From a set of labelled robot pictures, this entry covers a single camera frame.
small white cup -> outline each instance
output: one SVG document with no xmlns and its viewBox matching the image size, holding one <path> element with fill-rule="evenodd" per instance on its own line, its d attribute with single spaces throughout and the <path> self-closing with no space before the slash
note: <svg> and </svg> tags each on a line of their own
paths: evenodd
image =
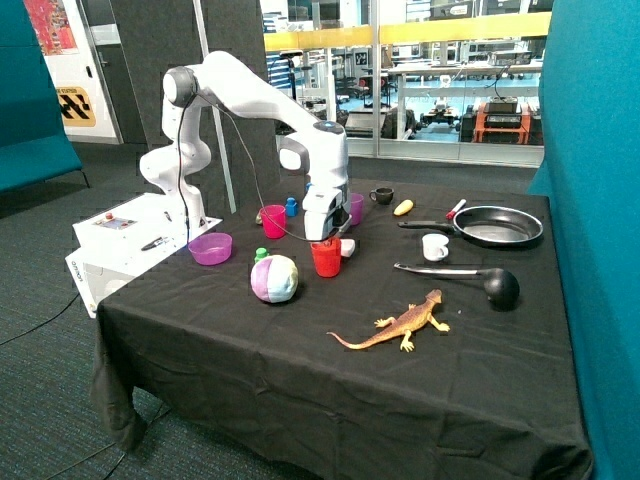
<svg viewBox="0 0 640 480">
<path fill-rule="evenodd" d="M 422 237 L 422 254 L 430 262 L 439 262 L 449 255 L 446 247 L 449 237 L 440 233 L 429 233 Z"/>
</svg>

yellow banana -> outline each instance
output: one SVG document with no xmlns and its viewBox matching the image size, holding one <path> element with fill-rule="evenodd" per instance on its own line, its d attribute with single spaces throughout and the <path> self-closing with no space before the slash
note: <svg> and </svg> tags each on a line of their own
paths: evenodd
<svg viewBox="0 0 640 480">
<path fill-rule="evenodd" d="M 409 211 L 413 208 L 413 202 L 411 200 L 405 200 L 404 202 L 402 202 L 400 205 L 398 205 L 396 207 L 396 209 L 393 211 L 393 214 L 396 217 L 399 217 L 400 215 L 404 215 L 405 213 L 409 213 Z"/>
</svg>

glass window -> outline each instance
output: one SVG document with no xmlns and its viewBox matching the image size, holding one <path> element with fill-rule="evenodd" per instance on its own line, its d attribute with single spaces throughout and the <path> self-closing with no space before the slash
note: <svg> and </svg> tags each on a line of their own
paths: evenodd
<svg viewBox="0 0 640 480">
<path fill-rule="evenodd" d="M 342 123 L 350 152 L 541 161 L 538 84 L 552 0 L 262 3 L 263 11 L 280 5 L 281 31 L 304 46 L 293 69 L 270 52 L 273 80 L 316 116 Z"/>
</svg>

orange lizard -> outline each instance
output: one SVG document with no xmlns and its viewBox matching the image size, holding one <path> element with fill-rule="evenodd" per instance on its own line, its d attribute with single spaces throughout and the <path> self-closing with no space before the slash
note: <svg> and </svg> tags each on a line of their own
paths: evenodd
<svg viewBox="0 0 640 480">
<path fill-rule="evenodd" d="M 438 303 L 442 303 L 442 292 L 438 289 L 432 290 L 426 295 L 426 301 L 422 305 L 409 305 L 409 310 L 400 315 L 399 318 L 389 317 L 387 319 L 376 320 L 376 327 L 387 328 L 362 343 L 352 344 L 345 342 L 333 332 L 327 332 L 327 335 L 333 335 L 342 345 L 352 350 L 369 348 L 377 343 L 404 335 L 404 339 L 400 344 L 400 350 L 411 352 L 414 348 L 413 342 L 409 341 L 411 333 L 421 329 L 427 323 L 431 323 L 440 332 L 449 331 L 449 325 L 439 323 L 431 314 L 431 311 Z"/>
</svg>

yellow railing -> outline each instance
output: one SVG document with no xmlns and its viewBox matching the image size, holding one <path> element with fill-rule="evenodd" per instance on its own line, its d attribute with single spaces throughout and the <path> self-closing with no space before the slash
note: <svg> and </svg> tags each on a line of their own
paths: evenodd
<svg viewBox="0 0 640 480">
<path fill-rule="evenodd" d="M 549 31 L 551 13 L 527 13 L 524 15 L 489 15 L 437 22 L 382 25 L 380 43 L 441 42 L 508 37 L 545 36 Z M 268 33 L 264 36 L 265 50 L 353 47 L 371 45 L 373 31 L 370 25 L 352 28 L 335 28 L 308 32 Z"/>
</svg>

